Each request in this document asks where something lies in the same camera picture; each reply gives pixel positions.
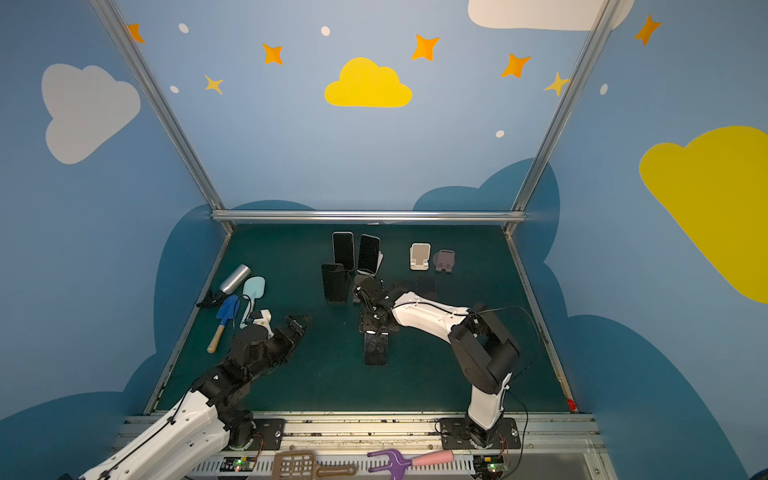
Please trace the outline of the black phone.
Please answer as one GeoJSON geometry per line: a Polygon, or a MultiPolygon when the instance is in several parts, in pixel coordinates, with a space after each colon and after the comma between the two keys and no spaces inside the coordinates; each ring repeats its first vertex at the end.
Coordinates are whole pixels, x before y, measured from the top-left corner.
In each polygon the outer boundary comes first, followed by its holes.
{"type": "Polygon", "coordinates": [[[346,304],[349,297],[350,278],[343,264],[321,265],[323,294],[330,304],[346,304]]]}
{"type": "Polygon", "coordinates": [[[393,283],[393,287],[403,292],[415,292],[416,281],[415,280],[398,280],[393,283]]]}
{"type": "Polygon", "coordinates": [[[389,358],[389,333],[367,331],[363,339],[364,364],[386,366],[389,358]]]}
{"type": "Polygon", "coordinates": [[[332,233],[334,262],[340,264],[346,271],[355,269],[355,242],[352,232],[337,231],[332,233]]]}
{"type": "Polygon", "coordinates": [[[357,270],[362,274],[375,275],[381,257],[380,238],[368,234],[360,237],[357,270]]]}

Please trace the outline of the white phone stand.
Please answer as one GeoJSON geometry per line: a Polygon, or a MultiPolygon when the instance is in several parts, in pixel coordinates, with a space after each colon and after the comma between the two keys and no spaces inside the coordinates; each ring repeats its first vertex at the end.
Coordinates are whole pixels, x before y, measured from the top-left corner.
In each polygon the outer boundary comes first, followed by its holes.
{"type": "Polygon", "coordinates": [[[429,243],[416,242],[409,249],[409,265],[413,271],[427,271],[431,258],[431,245],[429,243]]]}

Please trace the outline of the purple phone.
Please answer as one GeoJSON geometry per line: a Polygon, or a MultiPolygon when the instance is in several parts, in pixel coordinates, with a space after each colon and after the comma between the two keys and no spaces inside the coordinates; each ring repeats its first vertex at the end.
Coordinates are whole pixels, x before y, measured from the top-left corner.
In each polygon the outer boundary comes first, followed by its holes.
{"type": "Polygon", "coordinates": [[[416,279],[416,293],[424,298],[437,297],[437,283],[434,276],[419,276],[416,279]]]}

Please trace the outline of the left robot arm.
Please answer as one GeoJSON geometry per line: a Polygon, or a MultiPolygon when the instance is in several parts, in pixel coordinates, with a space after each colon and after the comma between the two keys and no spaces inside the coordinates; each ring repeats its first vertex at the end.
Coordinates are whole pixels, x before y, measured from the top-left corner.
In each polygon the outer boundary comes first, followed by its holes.
{"type": "Polygon", "coordinates": [[[199,377],[159,420],[82,479],[182,479],[227,447],[254,439],[253,414],[240,406],[258,378],[286,363],[312,325],[309,315],[284,324],[253,324],[236,333],[227,355],[199,377]]]}

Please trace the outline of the light blue spatula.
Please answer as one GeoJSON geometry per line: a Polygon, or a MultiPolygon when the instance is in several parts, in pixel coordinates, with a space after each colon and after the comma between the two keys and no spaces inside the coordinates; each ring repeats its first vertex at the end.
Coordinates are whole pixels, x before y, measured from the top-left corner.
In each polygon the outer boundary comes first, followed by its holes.
{"type": "Polygon", "coordinates": [[[244,329],[263,318],[261,311],[256,306],[256,301],[264,295],[266,280],[262,276],[253,276],[243,285],[242,299],[246,306],[241,317],[239,328],[244,329]]]}

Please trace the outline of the blue toy shovel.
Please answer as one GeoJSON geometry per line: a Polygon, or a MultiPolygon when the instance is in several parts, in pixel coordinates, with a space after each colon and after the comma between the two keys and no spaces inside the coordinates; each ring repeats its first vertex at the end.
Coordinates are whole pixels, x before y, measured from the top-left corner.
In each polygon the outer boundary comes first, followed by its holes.
{"type": "Polygon", "coordinates": [[[216,318],[219,320],[219,325],[207,347],[207,352],[213,354],[216,352],[220,343],[221,337],[227,327],[227,325],[234,319],[239,310],[240,297],[236,294],[230,295],[226,298],[216,314],[216,318]]]}

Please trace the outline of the brown slotted spatula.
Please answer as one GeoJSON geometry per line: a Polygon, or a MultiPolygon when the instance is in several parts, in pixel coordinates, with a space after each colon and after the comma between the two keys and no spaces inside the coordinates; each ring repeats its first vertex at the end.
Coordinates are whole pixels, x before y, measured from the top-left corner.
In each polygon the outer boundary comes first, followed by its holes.
{"type": "Polygon", "coordinates": [[[282,452],[274,457],[272,480],[327,479],[339,476],[355,476],[354,464],[321,466],[309,451],[282,452]]]}

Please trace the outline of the left green circuit board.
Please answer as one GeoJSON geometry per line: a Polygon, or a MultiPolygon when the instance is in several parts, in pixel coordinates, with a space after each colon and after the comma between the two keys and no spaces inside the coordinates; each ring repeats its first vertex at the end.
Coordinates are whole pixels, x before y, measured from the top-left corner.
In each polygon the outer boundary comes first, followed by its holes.
{"type": "Polygon", "coordinates": [[[249,473],[258,464],[255,457],[224,457],[219,466],[220,473],[249,473]]]}

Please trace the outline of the purple pink toy fork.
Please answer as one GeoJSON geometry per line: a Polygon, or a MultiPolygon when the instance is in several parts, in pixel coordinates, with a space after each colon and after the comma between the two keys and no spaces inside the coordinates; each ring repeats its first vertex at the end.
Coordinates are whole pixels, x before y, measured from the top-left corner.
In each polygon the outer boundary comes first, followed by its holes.
{"type": "Polygon", "coordinates": [[[390,474],[392,480],[403,480],[406,471],[411,467],[423,467],[432,465],[442,465],[454,461],[454,454],[450,450],[441,450],[413,458],[406,458],[396,449],[386,449],[375,452],[369,452],[368,458],[386,456],[387,461],[383,465],[370,467],[369,473],[386,471],[390,474]]]}

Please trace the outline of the right green circuit board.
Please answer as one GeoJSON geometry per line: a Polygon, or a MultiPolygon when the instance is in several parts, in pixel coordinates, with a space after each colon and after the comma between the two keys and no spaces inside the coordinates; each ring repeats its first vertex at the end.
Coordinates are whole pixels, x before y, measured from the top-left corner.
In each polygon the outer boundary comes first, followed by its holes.
{"type": "Polygon", "coordinates": [[[472,460],[475,480],[500,480],[508,470],[507,465],[498,457],[474,456],[472,460]]]}

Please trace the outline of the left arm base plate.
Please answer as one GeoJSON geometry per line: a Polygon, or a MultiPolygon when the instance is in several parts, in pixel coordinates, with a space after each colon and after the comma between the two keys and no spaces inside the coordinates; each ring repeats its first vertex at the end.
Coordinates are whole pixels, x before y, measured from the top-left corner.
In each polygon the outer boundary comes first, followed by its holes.
{"type": "Polygon", "coordinates": [[[278,451],[285,424],[283,418],[255,418],[242,422],[232,430],[229,448],[239,451],[278,451]]]}

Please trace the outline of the aluminium frame back bar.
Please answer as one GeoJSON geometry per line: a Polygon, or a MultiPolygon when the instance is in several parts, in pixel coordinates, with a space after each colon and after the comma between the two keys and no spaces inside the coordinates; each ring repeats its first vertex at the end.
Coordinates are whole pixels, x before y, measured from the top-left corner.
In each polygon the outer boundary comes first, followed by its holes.
{"type": "Polygon", "coordinates": [[[214,221],[245,223],[522,223],[523,212],[214,210],[214,221]]]}

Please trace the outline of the aluminium frame left post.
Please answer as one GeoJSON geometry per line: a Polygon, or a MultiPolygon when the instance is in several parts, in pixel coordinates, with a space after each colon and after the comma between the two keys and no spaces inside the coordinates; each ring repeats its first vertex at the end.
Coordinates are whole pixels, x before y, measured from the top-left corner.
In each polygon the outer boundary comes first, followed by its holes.
{"type": "Polygon", "coordinates": [[[181,160],[210,206],[212,213],[225,210],[226,207],[223,200],[214,187],[210,176],[185,134],[178,118],[172,111],[171,105],[144,58],[138,43],[130,34],[128,25],[125,23],[116,2],[91,0],[90,4],[141,87],[149,104],[180,155],[181,160]]]}

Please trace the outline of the aluminium frame post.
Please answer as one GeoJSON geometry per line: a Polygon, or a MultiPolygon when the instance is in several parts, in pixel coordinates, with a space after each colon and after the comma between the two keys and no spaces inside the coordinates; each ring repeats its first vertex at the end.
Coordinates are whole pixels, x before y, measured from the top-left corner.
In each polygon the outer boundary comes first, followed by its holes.
{"type": "Polygon", "coordinates": [[[128,25],[125,23],[116,2],[91,0],[90,4],[141,87],[149,104],[180,155],[181,160],[210,206],[212,213],[225,210],[226,207],[223,200],[214,187],[210,176],[185,134],[178,118],[172,111],[171,105],[144,58],[138,43],[130,34],[128,25]]]}
{"type": "Polygon", "coordinates": [[[503,230],[508,240],[512,239],[516,226],[525,221],[527,206],[613,30],[613,21],[619,17],[621,4],[622,1],[619,0],[604,1],[598,10],[596,20],[571,72],[570,81],[565,85],[565,91],[560,95],[560,100],[545,136],[515,197],[511,208],[514,217],[504,224],[503,230]]]}

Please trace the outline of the aluminium frame right post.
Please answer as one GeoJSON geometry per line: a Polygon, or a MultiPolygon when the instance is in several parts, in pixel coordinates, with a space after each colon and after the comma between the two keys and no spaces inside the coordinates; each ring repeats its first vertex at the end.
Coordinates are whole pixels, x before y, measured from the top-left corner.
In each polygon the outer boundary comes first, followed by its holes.
{"type": "Polygon", "coordinates": [[[621,4],[622,1],[619,0],[604,1],[598,10],[596,20],[571,72],[570,81],[565,85],[565,91],[560,95],[560,100],[545,136],[515,197],[511,208],[514,217],[504,224],[503,230],[508,240],[512,239],[516,226],[525,221],[527,206],[613,30],[613,21],[619,17],[621,4]]]}

